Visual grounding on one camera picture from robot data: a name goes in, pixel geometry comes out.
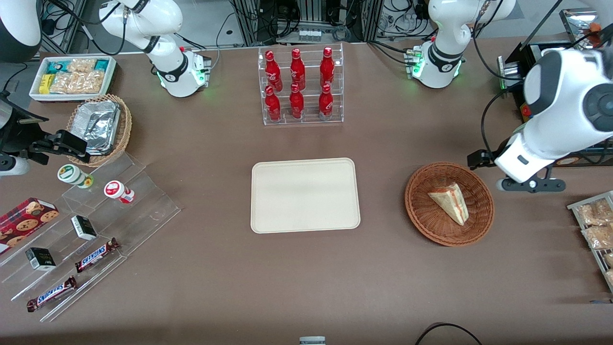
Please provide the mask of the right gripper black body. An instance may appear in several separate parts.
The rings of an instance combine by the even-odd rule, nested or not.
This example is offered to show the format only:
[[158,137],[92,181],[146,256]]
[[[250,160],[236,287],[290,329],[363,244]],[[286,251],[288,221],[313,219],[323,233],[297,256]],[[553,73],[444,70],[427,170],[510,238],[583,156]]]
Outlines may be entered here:
[[1,99],[1,151],[14,153],[28,148],[33,142],[44,139],[40,123],[49,118],[36,115],[16,105],[2,94]]

